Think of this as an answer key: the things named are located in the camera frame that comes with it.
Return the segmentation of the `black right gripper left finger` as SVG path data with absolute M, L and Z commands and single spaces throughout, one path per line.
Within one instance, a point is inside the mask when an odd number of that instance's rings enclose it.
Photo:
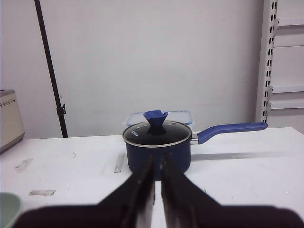
M 42 207 L 23 213 L 16 228 L 149 228 L 155 201 L 154 160 L 148 158 L 94 205 Z

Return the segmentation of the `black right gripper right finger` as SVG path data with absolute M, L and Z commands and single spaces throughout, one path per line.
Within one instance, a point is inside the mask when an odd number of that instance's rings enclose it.
M 265 205 L 221 205 L 193 184 L 164 154 L 161 196 L 169 228 L 302 228 L 292 210 Z

